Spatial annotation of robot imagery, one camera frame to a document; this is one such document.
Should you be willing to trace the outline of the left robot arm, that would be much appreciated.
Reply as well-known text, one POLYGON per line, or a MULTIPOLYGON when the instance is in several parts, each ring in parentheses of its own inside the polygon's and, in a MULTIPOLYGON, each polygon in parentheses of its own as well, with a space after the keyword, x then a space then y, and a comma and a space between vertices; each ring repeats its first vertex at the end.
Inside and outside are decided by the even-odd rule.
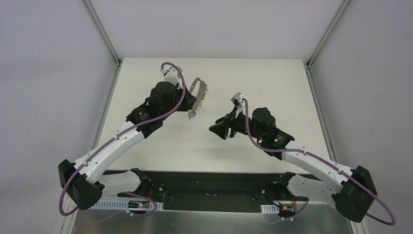
POLYGON ((74 162, 65 159, 58 165, 63 195, 76 204, 76 210, 87 210, 103 196, 132 192, 136 197, 148 193, 149 185, 138 169, 104 175, 104 172, 126 151, 163 126, 164 120, 175 112, 196 109, 198 98, 193 87, 162 81, 152 88, 149 97, 134 108, 120 127, 100 146, 74 162))

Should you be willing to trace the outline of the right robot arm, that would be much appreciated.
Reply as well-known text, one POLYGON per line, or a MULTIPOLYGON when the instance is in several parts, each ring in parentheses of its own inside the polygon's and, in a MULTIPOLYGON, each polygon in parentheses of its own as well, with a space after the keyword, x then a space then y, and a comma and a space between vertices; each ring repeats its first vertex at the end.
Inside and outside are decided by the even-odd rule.
POLYGON ((320 158, 313 151, 276 127, 276 119, 266 108, 257 108, 252 117, 234 109, 209 127, 223 140, 236 133, 251 134, 253 141, 266 154, 292 163, 311 175, 309 179, 286 172, 268 189, 267 197, 288 200, 292 196, 311 198, 332 205, 345 218, 360 223, 374 202, 377 191, 369 171, 361 166, 353 169, 320 158))

